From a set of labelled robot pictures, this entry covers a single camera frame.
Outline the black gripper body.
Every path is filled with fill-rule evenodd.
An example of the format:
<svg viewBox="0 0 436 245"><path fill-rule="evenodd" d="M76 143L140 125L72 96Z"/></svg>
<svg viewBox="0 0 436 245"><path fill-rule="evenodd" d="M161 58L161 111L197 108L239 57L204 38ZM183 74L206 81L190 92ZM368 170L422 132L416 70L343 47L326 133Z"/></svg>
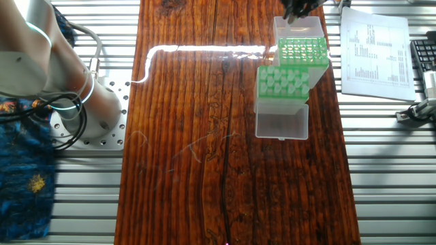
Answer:
<svg viewBox="0 0 436 245"><path fill-rule="evenodd" d="M281 0L286 10L291 12L311 12L324 3L324 0Z"/></svg>

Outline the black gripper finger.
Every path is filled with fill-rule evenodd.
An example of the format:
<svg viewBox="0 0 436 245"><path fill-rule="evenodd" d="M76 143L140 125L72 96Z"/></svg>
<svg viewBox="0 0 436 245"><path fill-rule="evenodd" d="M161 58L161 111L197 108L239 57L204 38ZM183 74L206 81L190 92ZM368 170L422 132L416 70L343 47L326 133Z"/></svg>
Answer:
<svg viewBox="0 0 436 245"><path fill-rule="evenodd" d="M295 18L305 18L311 13L311 8L294 8L292 11L292 16Z"/></svg>
<svg viewBox="0 0 436 245"><path fill-rule="evenodd" d="M286 20L288 24L292 24L294 22L295 15L293 10L294 8L292 6L289 6L284 10L283 19Z"/></svg>

